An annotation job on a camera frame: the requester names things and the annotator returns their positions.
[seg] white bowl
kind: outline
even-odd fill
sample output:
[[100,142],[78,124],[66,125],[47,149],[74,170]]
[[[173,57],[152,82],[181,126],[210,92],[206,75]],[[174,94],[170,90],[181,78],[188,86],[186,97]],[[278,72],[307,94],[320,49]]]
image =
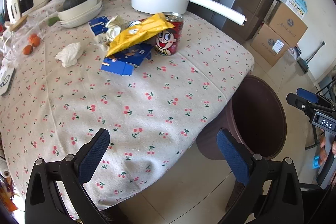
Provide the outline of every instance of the white bowl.
[[101,0],[97,0],[97,5],[95,5],[95,6],[92,7],[91,9],[89,9],[89,10],[83,12],[82,14],[80,14],[80,15],[78,15],[78,16],[76,16],[76,17],[73,17],[73,18],[71,18],[71,19],[69,19],[69,20],[62,20],[62,21],[60,21],[60,23],[61,23],[61,24],[67,24],[67,23],[71,23],[71,22],[73,22],[73,21],[76,21],[76,20],[78,20],[78,19],[80,19],[80,18],[82,18],[82,17],[85,17],[85,15],[88,15],[88,14],[91,13],[92,11],[97,10],[97,9],[101,6],[101,3],[102,3]]
[[75,7],[72,7],[68,10],[63,10],[63,7],[58,9],[58,17],[60,20],[69,20],[72,19],[83,12],[90,10],[92,7],[97,5],[97,0],[87,0]]
[[102,10],[103,8],[103,5],[101,5],[97,10],[94,10],[92,11],[91,13],[89,13],[88,15],[85,15],[84,17],[78,19],[78,20],[75,20],[71,23],[67,23],[67,24],[62,24],[61,23],[61,26],[63,26],[64,28],[75,28],[75,27],[78,27],[88,21],[90,21],[91,19],[95,18],[99,13],[100,11]]

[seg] soda can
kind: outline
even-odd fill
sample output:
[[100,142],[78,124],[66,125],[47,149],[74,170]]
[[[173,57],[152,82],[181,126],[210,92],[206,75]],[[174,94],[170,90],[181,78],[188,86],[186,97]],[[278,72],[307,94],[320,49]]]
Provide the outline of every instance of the soda can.
[[138,25],[138,24],[141,23],[141,21],[143,21],[143,19],[142,20],[133,20],[128,24],[127,28],[133,27],[134,25]]
[[183,17],[178,13],[164,12],[166,20],[174,25],[170,28],[158,33],[155,37],[155,50],[161,55],[170,56],[177,52],[177,46],[183,27]]

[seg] orange fruit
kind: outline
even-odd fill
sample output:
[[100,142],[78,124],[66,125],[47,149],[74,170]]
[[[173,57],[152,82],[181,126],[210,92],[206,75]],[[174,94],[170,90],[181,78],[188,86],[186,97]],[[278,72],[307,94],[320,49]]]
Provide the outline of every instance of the orange fruit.
[[32,34],[28,37],[28,42],[31,42],[32,39],[33,39],[34,37],[37,37],[37,34],[32,33]]
[[33,52],[33,46],[32,45],[27,45],[23,48],[22,53],[24,55],[29,55]]
[[33,37],[30,41],[29,44],[32,45],[33,47],[37,47],[41,43],[41,38],[38,36]]

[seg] can lid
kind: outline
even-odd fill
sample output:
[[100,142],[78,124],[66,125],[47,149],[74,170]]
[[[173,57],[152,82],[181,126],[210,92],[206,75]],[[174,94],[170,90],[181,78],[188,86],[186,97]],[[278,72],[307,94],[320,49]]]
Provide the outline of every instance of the can lid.
[[133,27],[134,25],[138,25],[140,24],[141,21],[140,20],[134,20],[134,21],[131,21],[129,24],[128,24],[128,28],[129,27]]
[[171,21],[171,22],[181,22],[181,21],[183,21],[183,16],[181,16],[178,13],[163,12],[163,14],[165,15],[167,21]]

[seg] yellow snack bag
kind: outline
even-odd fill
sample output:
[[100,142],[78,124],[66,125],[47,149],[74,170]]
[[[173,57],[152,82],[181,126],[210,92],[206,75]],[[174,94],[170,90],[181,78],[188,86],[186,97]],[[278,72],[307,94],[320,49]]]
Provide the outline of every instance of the yellow snack bag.
[[125,50],[135,44],[141,43],[166,29],[174,28],[174,25],[166,21],[164,14],[157,13],[140,24],[128,27],[110,42],[110,48],[106,56]]

